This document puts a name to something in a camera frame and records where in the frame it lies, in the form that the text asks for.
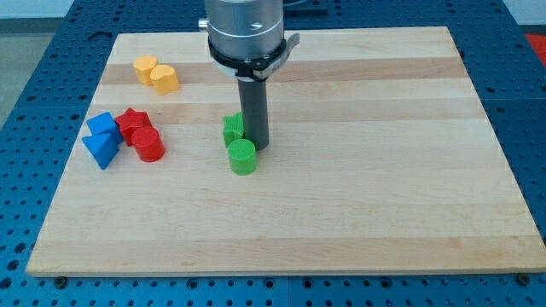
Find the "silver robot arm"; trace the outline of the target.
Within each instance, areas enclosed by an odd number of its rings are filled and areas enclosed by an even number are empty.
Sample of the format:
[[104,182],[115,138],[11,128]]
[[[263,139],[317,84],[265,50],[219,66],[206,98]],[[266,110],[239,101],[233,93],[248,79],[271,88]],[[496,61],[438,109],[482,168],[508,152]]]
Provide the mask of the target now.
[[282,0],[205,0],[212,47],[236,60],[275,51],[284,39]]

